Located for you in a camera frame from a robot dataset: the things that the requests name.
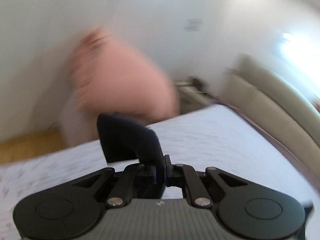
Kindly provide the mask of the dark navy garment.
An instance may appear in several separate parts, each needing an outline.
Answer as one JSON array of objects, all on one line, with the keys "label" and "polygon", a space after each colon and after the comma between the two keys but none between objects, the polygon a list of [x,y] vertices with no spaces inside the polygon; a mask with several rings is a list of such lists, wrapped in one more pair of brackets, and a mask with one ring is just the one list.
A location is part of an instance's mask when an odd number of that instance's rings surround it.
[{"label": "dark navy garment", "polygon": [[119,114],[100,114],[97,130],[107,163],[138,159],[144,165],[164,166],[162,148],[153,130]]}]

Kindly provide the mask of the floral white bed sheet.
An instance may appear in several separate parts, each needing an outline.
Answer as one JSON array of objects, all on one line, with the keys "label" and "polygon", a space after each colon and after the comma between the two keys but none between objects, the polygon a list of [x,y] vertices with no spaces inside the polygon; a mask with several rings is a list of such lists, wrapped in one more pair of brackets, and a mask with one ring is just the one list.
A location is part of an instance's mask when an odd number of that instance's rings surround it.
[{"label": "floral white bed sheet", "polygon": [[[151,125],[164,154],[175,164],[198,171],[214,166],[313,202],[306,229],[308,239],[319,239],[319,192],[297,169],[243,118],[223,105]],[[14,206],[25,196],[104,168],[99,141],[1,166],[1,239],[19,239],[12,220]]]}]

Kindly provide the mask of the grey bedside table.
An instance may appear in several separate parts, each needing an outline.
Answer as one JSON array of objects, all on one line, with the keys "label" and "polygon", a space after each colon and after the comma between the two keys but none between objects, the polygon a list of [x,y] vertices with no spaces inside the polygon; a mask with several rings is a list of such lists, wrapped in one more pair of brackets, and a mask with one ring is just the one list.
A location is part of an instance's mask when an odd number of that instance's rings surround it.
[{"label": "grey bedside table", "polygon": [[206,91],[207,85],[198,78],[190,77],[174,84],[180,97],[181,114],[198,111],[216,103],[216,97]]}]

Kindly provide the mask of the pink folded duvet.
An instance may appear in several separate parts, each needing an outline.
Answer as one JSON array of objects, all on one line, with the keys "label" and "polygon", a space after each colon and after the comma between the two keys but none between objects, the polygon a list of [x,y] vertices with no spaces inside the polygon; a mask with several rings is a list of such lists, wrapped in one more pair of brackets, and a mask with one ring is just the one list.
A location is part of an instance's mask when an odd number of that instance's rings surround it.
[{"label": "pink folded duvet", "polygon": [[71,95],[59,117],[69,147],[97,140],[100,113],[144,126],[180,113],[173,82],[143,53],[104,29],[88,33],[69,60]]}]

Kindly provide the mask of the beige padded headboard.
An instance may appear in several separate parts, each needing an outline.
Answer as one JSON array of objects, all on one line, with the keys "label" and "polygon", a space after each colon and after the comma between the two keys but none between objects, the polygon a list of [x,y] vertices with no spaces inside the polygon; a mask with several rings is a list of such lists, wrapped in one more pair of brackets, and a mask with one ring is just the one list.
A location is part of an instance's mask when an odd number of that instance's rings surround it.
[{"label": "beige padded headboard", "polygon": [[222,97],[296,155],[319,153],[319,112],[253,57],[239,57]]}]

